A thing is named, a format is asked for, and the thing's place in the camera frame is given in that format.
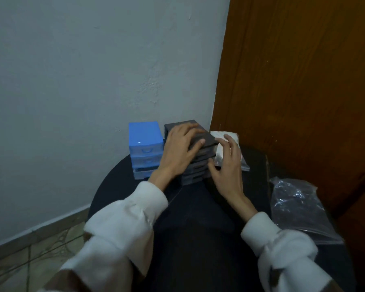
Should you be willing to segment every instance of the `drawer handle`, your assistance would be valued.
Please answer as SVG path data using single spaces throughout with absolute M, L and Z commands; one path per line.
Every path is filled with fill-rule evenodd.
M 148 153 L 148 152 L 151 152 L 153 149 L 151 148 L 151 149 L 142 149 L 142 152 L 144 152 L 144 153 Z

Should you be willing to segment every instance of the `tile floor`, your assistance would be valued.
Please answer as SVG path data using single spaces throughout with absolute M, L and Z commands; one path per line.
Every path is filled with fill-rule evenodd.
M 36 292 L 84 245 L 84 222 L 0 260 L 0 292 Z

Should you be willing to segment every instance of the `table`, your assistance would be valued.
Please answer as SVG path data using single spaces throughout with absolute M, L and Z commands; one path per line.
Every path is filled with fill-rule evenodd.
M 255 149 L 242 147 L 250 166 L 243 172 L 244 193 L 269 216 L 273 187 L 268 178 L 292 178 L 267 162 Z M 89 218 L 106 205 L 125 199 L 141 180 L 134 180 L 130 156 L 106 176 L 93 198 Z M 153 259 L 138 291 L 262 291 L 257 259 L 240 238 L 243 222 L 217 192 L 212 179 L 181 187 L 172 181 L 165 191 L 168 208 L 154 225 Z M 353 266 L 345 245 L 320 245 L 316 263 L 345 292 L 355 291 Z

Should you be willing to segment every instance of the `clear plastic bag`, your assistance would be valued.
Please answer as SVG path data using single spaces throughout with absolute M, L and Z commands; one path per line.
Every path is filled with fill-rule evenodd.
M 316 245 L 343 244 L 316 195 L 316 186 L 298 179 L 270 181 L 274 184 L 272 220 L 279 228 L 305 232 Z
M 224 138 L 224 134 L 228 134 L 231 136 L 236 143 L 238 143 L 239 146 L 239 136 L 237 133 L 234 132 L 227 132 L 227 131 L 210 131 L 211 135 L 215 138 Z M 221 144 L 218 144 L 218 147 L 216 148 L 216 156 L 214 158 L 215 166 L 222 167 L 223 162 L 223 147 Z M 240 155 L 240 167 L 242 171 L 250 171 L 250 166 L 246 163 L 245 158 L 243 155 Z

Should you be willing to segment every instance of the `right hand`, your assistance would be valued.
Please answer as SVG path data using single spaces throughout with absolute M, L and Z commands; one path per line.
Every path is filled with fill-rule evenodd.
M 219 193 L 239 216 L 247 222 L 257 213 L 257 210 L 243 193 L 240 148 L 231 136 L 225 134 L 224 137 L 228 142 L 221 138 L 216 139 L 223 147 L 222 168 L 218 171 L 215 168 L 214 160 L 210 158 L 208 160 L 208 169 Z

